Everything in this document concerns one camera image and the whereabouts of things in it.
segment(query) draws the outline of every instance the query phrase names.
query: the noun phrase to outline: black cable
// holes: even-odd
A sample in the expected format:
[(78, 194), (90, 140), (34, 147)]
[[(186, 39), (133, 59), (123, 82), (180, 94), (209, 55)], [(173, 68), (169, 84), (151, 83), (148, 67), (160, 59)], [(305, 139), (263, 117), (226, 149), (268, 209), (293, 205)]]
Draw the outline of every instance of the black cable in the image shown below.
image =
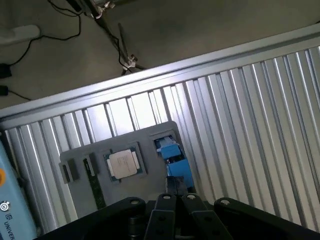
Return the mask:
[(89, 8), (91, 15), (94, 19), (97, 19), (97, 17), (100, 15), (100, 11), (98, 11), (98, 8), (95, 6), (94, 1), (92, 0), (83, 0), (84, 4)]
[(69, 13), (71, 13), (71, 14), (74, 14), (74, 15), (72, 15), (72, 16), (71, 16), (71, 15), (67, 15), (67, 16), (69, 16), (69, 17), (76, 17), (76, 16), (79, 16), (80, 14), (82, 14), (82, 12), (76, 13), (76, 12), (70, 10), (70, 9), (63, 8), (63, 7), (59, 7), (59, 6), (57, 6), (56, 4), (54, 4), (51, 0), (47, 0), (47, 1), (48, 1), (49, 4), (51, 4), (51, 6), (52, 6), (57, 12), (59, 12), (59, 13), (61, 13), (61, 14), (65, 14), (65, 13), (64, 13), (64, 12), (61, 12), (61, 11), (59, 11), (59, 10), (67, 11), (67, 12), (69, 12)]
[(54, 10), (56, 10), (58, 13), (60, 13), (60, 14), (62, 14), (62, 15), (65, 15), (65, 16), (67, 16), (67, 17), (72, 17), (72, 18), (74, 18), (74, 17), (76, 17), (76, 16), (78, 16), (78, 15), (69, 15), (69, 14), (66, 14), (66, 13), (64, 13), (63, 11), (60, 11), (58, 8), (56, 8), (55, 7), (55, 5), (51, 5), (53, 8), (54, 8)]
[(115, 35), (113, 35), (113, 34), (111, 33), (111, 31), (109, 30), (108, 26), (103, 26), (99, 21), (97, 21), (97, 19), (95, 19), (95, 22), (98, 24), (98, 26), (99, 26), (100, 28), (102, 28), (102, 29), (106, 32), (107, 35), (109, 35), (110, 37), (112, 37), (112, 38), (116, 41), (115, 45), (113, 44), (113, 46), (114, 46), (114, 48), (116, 48), (116, 50), (118, 51), (118, 54), (119, 54), (118, 62), (119, 62), (119, 64), (120, 64), (121, 66), (124, 67), (124, 70), (125, 70), (125, 71), (129, 71), (129, 72), (132, 73), (131, 69), (130, 69), (129, 67), (126, 67), (126, 66), (121, 62), (121, 52), (120, 52), (121, 49), (120, 49), (120, 40), (119, 40), (119, 38), (117, 38)]
[(28, 98), (28, 97), (25, 97), (25, 96), (22, 96), (22, 95), (20, 95), (19, 93), (16, 93), (16, 92), (14, 92), (14, 91), (12, 91), (12, 90), (8, 90), (8, 92), (9, 93), (12, 93), (12, 94), (14, 94), (14, 95), (17, 95), (18, 97), (20, 97), (20, 98), (22, 98), (22, 99), (25, 99), (25, 100), (28, 100), (28, 101), (31, 101), (32, 99), (30, 99), (30, 98)]
[(79, 31), (78, 31), (78, 33), (77, 33), (76, 35), (72, 35), (72, 36), (69, 36), (69, 37), (67, 37), (67, 38), (59, 38), (59, 37), (47, 36), (47, 35), (42, 35), (42, 36), (39, 36), (39, 37), (37, 37), (37, 38), (34, 38), (34, 39), (30, 40), (30, 42), (29, 42), (29, 44), (28, 44), (28, 47), (26, 48), (26, 50), (25, 50), (25, 52), (22, 54), (22, 56), (21, 56), (17, 61), (15, 61), (14, 63), (9, 64), (9, 66), (13, 66), (13, 65), (16, 65), (17, 63), (19, 63), (19, 62), (27, 55), (27, 53), (28, 53), (28, 51), (29, 51), (29, 49), (30, 49), (31, 43), (32, 43), (33, 41), (35, 41), (35, 40), (39, 40), (39, 39), (42, 39), (42, 38), (47, 38), (47, 39), (53, 39), (53, 40), (59, 40), (59, 41), (67, 41), (67, 40), (69, 40), (69, 39), (73, 39), (73, 38), (76, 38), (76, 37), (80, 36), (81, 31), (82, 31), (80, 14), (81, 14), (82, 12), (79, 13), (79, 14), (77, 14), (77, 13), (75, 13), (75, 12), (69, 10), (69, 9), (58, 7), (57, 5), (55, 5), (54, 3), (52, 3), (50, 0), (48, 0), (48, 2), (52, 5), (53, 8), (56, 7), (56, 8), (58, 8), (58, 9), (65, 10), (65, 11), (68, 11), (68, 12), (70, 12), (70, 13), (75, 14), (74, 16), (68, 15), (69, 17), (78, 17), (78, 19), (79, 19)]
[(30, 40), (29, 44), (28, 44), (28, 47), (26, 48), (24, 54), (22, 54), (22, 56), (17, 61), (15, 61), (14, 63), (9, 64), (9, 66), (13, 66), (13, 65), (16, 65), (17, 63), (19, 63), (25, 57), (25, 55), (27, 55), (32, 42), (35, 41), (35, 40), (41, 39), (41, 38), (42, 38), (42, 36)]

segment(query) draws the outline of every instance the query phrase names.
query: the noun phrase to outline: screw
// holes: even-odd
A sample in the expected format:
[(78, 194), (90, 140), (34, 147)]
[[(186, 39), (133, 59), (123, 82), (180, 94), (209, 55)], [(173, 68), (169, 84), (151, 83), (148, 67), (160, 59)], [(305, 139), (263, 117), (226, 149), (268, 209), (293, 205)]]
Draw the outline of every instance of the screw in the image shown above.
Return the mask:
[(188, 196), (186, 196), (186, 198), (190, 199), (190, 200), (196, 199), (196, 197), (194, 195), (188, 195)]
[(138, 61), (138, 58), (133, 54), (129, 57), (129, 59), (132, 60), (133, 62)]
[(113, 9), (116, 5), (112, 1), (108, 1), (103, 7), (104, 9)]
[(228, 200), (221, 200), (220, 203), (223, 204), (223, 205), (229, 205), (230, 204), (230, 202)]
[(136, 200), (136, 199), (130, 201), (131, 204), (138, 204), (139, 202), (140, 202), (140, 201), (139, 201), (139, 200)]

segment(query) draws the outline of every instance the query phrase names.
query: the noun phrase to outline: light blue device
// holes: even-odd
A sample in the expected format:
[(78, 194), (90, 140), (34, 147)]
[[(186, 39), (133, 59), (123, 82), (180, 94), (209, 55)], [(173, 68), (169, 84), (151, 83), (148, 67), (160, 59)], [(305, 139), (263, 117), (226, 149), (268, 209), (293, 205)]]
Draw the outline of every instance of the light blue device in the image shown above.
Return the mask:
[(0, 141), (0, 240), (33, 240), (34, 220)]

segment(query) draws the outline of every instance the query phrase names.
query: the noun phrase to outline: black mount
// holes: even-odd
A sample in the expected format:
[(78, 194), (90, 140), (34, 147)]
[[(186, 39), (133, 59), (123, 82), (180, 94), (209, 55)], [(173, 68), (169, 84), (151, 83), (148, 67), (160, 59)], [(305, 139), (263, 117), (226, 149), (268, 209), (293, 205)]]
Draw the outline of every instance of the black mount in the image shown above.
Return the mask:
[(232, 198), (223, 197), (210, 205), (197, 194), (182, 190), (183, 184), (172, 184), (173, 181), (181, 182), (181, 177), (168, 177), (166, 193), (156, 201), (145, 203), (140, 198), (128, 197), (37, 239), (320, 239), (315, 231)]

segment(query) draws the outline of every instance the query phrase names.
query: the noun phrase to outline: metal bracket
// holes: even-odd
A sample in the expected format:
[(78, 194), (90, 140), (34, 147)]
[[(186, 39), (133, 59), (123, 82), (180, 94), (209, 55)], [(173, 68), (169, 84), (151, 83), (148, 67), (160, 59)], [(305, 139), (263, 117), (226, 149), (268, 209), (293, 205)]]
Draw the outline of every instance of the metal bracket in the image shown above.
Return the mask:
[(99, 15), (94, 17), (92, 14), (91, 14), (91, 17), (95, 18), (95, 19), (99, 19), (102, 17), (102, 14), (105, 12), (105, 10), (107, 9), (113, 9), (116, 5), (114, 4), (114, 2), (112, 1), (108, 1), (106, 2), (103, 6), (98, 6), (97, 7), (97, 10), (99, 11)]
[(124, 63), (125, 67), (123, 66), (123, 69), (127, 70), (129, 68), (135, 68), (137, 61), (138, 59), (136, 58), (135, 55), (132, 54), (131, 56), (128, 56), (128, 62)]
[(197, 194), (186, 194), (182, 198), (185, 209), (192, 216), (198, 229), (200, 239), (232, 240), (232, 236), (217, 214), (208, 210), (204, 202)]
[(145, 240), (174, 240), (177, 198), (172, 194), (161, 194), (151, 212)]

